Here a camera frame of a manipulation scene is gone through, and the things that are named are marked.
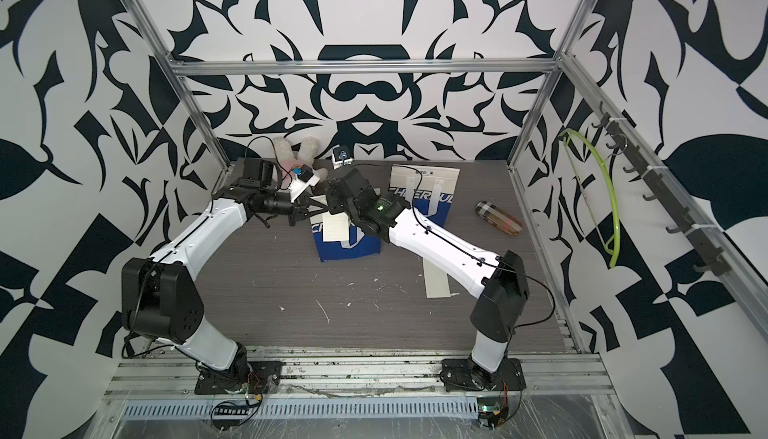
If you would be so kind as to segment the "white paper receipt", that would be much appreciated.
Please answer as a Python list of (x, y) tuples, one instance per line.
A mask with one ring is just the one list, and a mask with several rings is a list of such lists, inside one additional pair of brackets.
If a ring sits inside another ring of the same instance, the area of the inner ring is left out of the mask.
[(350, 237), (349, 217), (346, 213), (322, 214), (322, 236), (324, 242), (348, 242)]
[(423, 260), (423, 278), (428, 299), (451, 297), (448, 275), (427, 259)]

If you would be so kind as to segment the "blue white paper bag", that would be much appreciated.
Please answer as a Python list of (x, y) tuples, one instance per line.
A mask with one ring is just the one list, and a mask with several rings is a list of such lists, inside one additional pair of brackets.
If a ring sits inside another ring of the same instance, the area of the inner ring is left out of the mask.
[(381, 252), (381, 240), (366, 235), (344, 214), (325, 211), (326, 198), (315, 196), (309, 206), (310, 226), (321, 262), (358, 259)]
[(392, 166), (389, 190), (402, 197), (433, 223), (444, 226), (460, 170), (458, 168)]

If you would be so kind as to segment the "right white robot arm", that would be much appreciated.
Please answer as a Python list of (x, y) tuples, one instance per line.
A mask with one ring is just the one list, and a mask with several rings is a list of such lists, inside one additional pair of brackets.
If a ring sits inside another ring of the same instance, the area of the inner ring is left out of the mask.
[(345, 213), (365, 234), (431, 262), (476, 299), (470, 315), (476, 329), (470, 361), (488, 374), (497, 372), (529, 299), (522, 259), (459, 238), (394, 192), (377, 193), (351, 166), (329, 178), (325, 196), (331, 214)]

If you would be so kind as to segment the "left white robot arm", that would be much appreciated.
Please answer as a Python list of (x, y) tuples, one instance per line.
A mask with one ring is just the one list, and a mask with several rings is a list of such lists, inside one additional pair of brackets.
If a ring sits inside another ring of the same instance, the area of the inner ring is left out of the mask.
[(295, 225), (312, 216), (309, 189), (326, 179), (308, 165), (281, 167), (240, 159), (228, 182), (179, 237), (121, 273), (122, 321), (131, 334), (171, 345), (199, 365), (237, 383), (251, 373), (245, 348), (205, 316), (195, 280), (226, 239), (251, 219), (263, 225), (285, 216)]

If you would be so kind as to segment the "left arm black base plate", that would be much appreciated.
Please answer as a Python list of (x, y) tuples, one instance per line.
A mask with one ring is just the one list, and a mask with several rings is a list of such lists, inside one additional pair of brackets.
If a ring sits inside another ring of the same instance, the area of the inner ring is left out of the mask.
[(258, 395), (275, 389), (281, 381), (282, 361), (249, 361), (246, 365), (234, 364), (225, 371), (216, 371), (197, 365), (196, 395)]

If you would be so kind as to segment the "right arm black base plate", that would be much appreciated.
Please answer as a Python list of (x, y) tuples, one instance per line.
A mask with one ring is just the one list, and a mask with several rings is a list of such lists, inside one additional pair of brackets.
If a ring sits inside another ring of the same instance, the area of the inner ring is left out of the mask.
[(491, 373), (467, 359), (441, 361), (440, 381), (447, 391), (523, 391), (527, 385), (518, 359), (503, 358)]

